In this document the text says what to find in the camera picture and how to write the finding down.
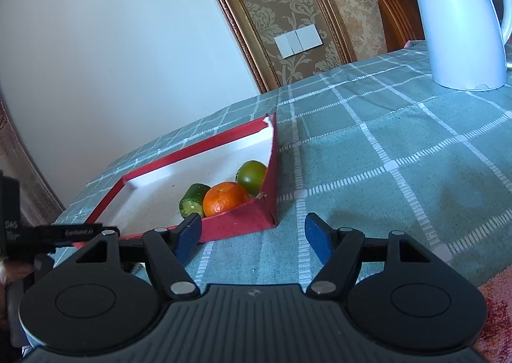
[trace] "white electric kettle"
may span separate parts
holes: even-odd
[[[436,83],[471,91],[506,83],[512,0],[503,0],[501,26],[492,0],[418,0],[418,5]]]

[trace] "green plaid tablecloth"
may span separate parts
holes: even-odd
[[[304,237],[307,212],[367,237],[402,229],[479,285],[512,263],[511,94],[510,85],[480,93],[437,85],[417,43],[162,136],[113,162],[57,223],[82,223],[127,172],[276,112],[279,225],[198,248],[187,270],[201,287],[308,284],[321,264]],[[58,251],[57,262],[71,252]],[[367,266],[362,276],[378,269]]]

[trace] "orange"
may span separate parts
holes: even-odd
[[[204,214],[207,217],[213,216],[231,210],[249,200],[249,194],[244,187],[232,181],[226,181],[214,185],[206,192],[203,200]]]

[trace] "cucumber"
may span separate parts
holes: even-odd
[[[203,200],[209,189],[210,187],[204,184],[192,184],[180,200],[181,217],[185,218],[192,213],[204,217]]]

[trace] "light switch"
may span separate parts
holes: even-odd
[[[322,45],[322,39],[318,35],[314,24],[306,25],[305,27],[295,30],[295,32],[297,33],[300,45],[304,51]]]
[[[291,50],[294,54],[298,54],[304,51],[302,45],[300,45],[299,38],[297,37],[296,31],[290,31],[286,34],[286,39],[288,40],[288,44],[290,44]]]
[[[286,58],[294,54],[290,44],[288,43],[286,34],[278,35],[277,37],[274,37],[274,40],[276,41],[277,48],[279,48],[281,57]]]

